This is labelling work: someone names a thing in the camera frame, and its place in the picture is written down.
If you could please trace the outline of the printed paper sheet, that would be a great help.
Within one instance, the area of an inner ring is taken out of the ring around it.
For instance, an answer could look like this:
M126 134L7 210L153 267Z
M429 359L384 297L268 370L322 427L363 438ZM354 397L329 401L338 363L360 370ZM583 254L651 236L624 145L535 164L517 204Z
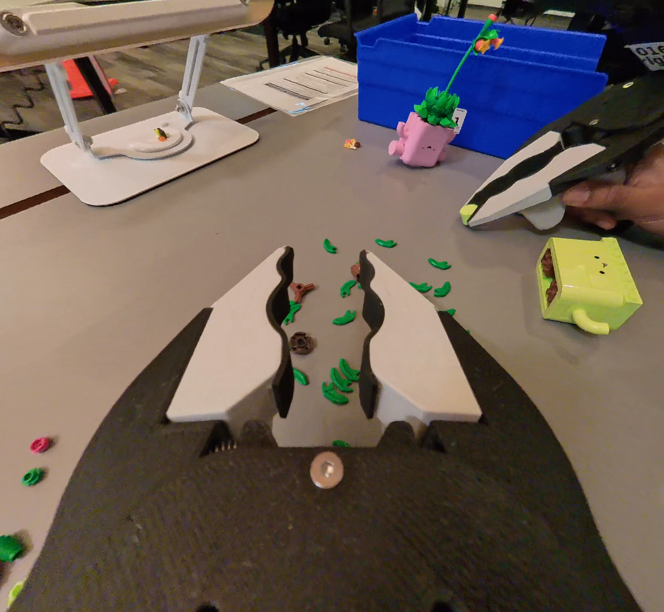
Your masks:
M356 95L358 66L332 56L316 56L232 77L222 85L269 108L297 116Z

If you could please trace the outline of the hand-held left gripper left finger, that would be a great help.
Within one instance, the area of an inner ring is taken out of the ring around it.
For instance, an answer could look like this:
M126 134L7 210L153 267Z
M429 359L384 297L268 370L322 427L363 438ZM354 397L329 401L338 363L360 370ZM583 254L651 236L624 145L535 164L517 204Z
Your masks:
M286 418L294 370L283 323L294 250L282 246L211 307L167 410L173 423Z

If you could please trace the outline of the person's right hand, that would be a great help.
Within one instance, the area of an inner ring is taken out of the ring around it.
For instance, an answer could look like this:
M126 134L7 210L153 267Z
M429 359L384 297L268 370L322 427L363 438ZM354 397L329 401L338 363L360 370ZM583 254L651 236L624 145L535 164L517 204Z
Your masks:
M610 231L629 220L663 236L663 143L657 143L627 169L622 183L587 180L561 193L566 209L586 224Z

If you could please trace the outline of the lime green toy pot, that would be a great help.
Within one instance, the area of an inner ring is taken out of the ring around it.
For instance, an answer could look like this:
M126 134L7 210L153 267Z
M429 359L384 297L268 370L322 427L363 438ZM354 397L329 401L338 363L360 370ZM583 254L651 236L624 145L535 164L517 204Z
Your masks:
M549 238L535 268L542 317L607 335L643 305L616 238Z

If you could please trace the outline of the white book stand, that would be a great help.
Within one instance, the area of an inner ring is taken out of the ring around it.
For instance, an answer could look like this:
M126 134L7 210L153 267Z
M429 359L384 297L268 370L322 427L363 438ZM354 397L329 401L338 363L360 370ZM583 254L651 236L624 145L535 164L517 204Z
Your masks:
M11 145L1 160L27 169L1 171L1 207L69 190L89 206L128 201L197 168L253 145L253 129L195 106L206 41L211 34L251 27L274 0L151 0L107 4L58 3L1 10L1 72L43 65L64 131ZM172 110L148 118L119 113L99 122L77 119L64 60L190 38L181 88ZM169 134L160 143L154 133Z

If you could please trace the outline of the blue plastic bin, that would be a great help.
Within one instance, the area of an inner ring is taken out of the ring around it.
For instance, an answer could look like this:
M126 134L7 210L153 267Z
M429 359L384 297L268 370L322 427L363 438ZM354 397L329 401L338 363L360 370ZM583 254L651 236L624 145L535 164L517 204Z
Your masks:
M359 71L359 118L395 129L430 87L444 89L449 73L379 66ZM453 145L506 159L543 127L602 92L606 74L576 69L472 69L451 93L465 117Z
M357 60L391 68L405 68L425 76L448 79L484 22L436 16L423 22L415 15L400 17L358 32ZM510 60L545 68L568 68L595 72L606 45L606 36L497 23L491 27L503 39L498 49L471 53L465 71L496 68Z

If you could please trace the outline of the scattered green toy leaves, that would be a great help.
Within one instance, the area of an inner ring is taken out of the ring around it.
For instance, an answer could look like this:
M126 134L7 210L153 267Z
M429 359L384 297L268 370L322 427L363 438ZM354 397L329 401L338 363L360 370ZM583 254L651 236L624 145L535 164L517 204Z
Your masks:
M329 446L339 440L374 445L388 425L368 419L359 398L362 345L369 334L362 317L362 286L349 270L334 271L332 280L320 277L311 283L316 288L304 296L300 308L288 313L284 330L288 340L298 331L311 334L315 349L306 356L290 353L294 397L287 417L274 417L274 436L287 447ZM430 287L421 294L430 301L432 292ZM439 312L449 315L442 317L443 324L446 318L458 325L453 315ZM428 425L410 426L420 438Z

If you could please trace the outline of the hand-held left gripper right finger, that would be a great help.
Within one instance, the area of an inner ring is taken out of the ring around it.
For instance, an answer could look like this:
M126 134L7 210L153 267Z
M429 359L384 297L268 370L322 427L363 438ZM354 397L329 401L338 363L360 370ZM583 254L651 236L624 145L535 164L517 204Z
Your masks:
M373 252L361 251L362 345L359 398L368 419L476 423L482 412L440 313Z

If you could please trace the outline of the pink toy pot with plant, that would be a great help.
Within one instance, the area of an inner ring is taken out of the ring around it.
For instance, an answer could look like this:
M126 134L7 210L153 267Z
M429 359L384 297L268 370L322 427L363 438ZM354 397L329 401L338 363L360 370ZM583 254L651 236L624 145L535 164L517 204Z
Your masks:
M495 13L487 17L445 88L429 88L422 102L414 105L407 121L398 124L399 138L389 144L390 155L415 168L430 168L445 159L448 145L460 128L457 116L460 97L452 92L452 85L470 56L484 55L502 45L504 39L495 29L497 18Z

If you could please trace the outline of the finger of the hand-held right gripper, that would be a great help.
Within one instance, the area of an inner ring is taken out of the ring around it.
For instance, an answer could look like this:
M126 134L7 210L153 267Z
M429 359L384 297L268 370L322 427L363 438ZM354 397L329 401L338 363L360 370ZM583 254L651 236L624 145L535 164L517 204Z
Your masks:
M469 218L468 226L476 228L519 213L537 230L550 230L559 225L559 198L553 196L548 183L515 183L480 206Z
M515 183L548 183L605 150L596 143L565 147L562 135L548 131L507 158L467 203L482 206Z

